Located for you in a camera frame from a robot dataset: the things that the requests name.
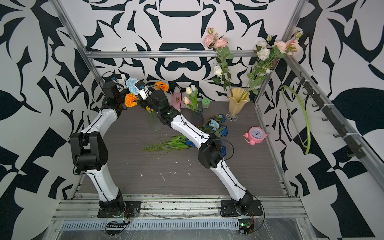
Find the light blue carnation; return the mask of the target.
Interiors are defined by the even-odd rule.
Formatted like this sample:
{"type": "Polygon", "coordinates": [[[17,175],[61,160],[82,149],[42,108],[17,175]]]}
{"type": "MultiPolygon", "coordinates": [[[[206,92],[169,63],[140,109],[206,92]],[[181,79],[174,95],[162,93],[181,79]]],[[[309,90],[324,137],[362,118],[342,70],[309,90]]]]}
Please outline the light blue carnation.
{"type": "Polygon", "coordinates": [[[220,128],[220,125],[214,119],[210,119],[206,121],[204,124],[200,125],[198,128],[204,133],[210,135],[210,134],[214,134],[220,128]]]}
{"type": "Polygon", "coordinates": [[[136,87],[136,83],[138,80],[136,78],[129,78],[128,80],[125,81],[126,87],[130,91],[130,93],[134,94],[137,96],[139,94],[139,90],[136,87]]]}

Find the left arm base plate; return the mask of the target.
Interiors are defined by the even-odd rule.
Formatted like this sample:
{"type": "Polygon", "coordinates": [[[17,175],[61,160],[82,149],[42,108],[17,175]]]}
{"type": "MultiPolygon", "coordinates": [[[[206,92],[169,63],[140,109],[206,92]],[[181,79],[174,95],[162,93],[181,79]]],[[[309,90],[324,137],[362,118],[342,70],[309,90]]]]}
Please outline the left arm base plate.
{"type": "Polygon", "coordinates": [[[141,211],[141,201],[102,202],[99,201],[98,218],[134,218],[141,211]]]}

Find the yellow wavy glass vase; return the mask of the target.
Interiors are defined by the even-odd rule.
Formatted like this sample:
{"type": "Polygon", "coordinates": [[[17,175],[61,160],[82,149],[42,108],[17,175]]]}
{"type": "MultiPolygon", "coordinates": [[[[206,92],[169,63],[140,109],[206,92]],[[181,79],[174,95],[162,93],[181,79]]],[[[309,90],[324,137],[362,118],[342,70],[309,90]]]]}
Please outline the yellow wavy glass vase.
{"type": "Polygon", "coordinates": [[[230,121],[237,121],[244,105],[250,102],[250,93],[244,88],[233,88],[232,92],[228,93],[228,99],[229,112],[226,117],[230,121]]]}

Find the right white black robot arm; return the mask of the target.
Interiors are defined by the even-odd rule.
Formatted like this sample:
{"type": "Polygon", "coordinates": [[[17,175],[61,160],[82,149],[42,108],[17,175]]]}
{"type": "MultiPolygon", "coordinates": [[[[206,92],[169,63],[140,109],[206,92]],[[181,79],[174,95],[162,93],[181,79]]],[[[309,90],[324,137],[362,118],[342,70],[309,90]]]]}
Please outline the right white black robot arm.
{"type": "Polygon", "coordinates": [[[140,90],[139,103],[144,108],[154,110],[161,123],[178,131],[197,147],[200,164],[213,171],[230,194],[231,203],[222,206],[222,217],[246,216],[251,211],[254,198],[229,169],[223,156],[220,138],[211,137],[190,123],[180,111],[169,104],[162,90],[140,90]]]}

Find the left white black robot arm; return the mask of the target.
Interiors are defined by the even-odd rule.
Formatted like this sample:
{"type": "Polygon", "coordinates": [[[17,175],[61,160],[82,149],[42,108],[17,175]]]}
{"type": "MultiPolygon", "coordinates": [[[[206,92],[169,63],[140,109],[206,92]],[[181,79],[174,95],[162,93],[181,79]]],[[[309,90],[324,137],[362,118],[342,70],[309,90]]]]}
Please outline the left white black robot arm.
{"type": "Polygon", "coordinates": [[[108,169],[109,152],[104,135],[123,111],[118,84],[107,82],[103,86],[105,98],[97,117],[79,133],[70,136],[72,159],[79,175],[90,177],[99,194],[103,211],[122,212],[125,203],[120,189],[115,185],[108,169]]]}

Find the blue rose low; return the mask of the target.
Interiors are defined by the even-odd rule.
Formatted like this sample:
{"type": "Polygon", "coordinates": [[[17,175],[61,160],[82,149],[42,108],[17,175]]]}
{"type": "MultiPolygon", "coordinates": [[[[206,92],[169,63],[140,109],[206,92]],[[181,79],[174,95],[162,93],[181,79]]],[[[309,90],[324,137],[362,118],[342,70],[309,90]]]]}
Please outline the blue rose low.
{"type": "Polygon", "coordinates": [[[227,155],[227,149],[225,146],[221,146],[222,155],[225,157],[227,155]]]}

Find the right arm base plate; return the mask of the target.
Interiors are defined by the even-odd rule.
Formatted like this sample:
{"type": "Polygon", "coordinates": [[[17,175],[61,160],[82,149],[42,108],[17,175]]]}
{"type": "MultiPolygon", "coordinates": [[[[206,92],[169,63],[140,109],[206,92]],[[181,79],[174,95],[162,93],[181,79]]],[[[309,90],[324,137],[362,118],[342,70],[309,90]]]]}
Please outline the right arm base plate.
{"type": "Polygon", "coordinates": [[[222,200],[220,215],[223,218],[232,218],[232,217],[251,217],[262,216],[264,210],[262,204],[258,200],[253,200],[248,207],[242,206],[240,203],[235,200],[222,200]]]}

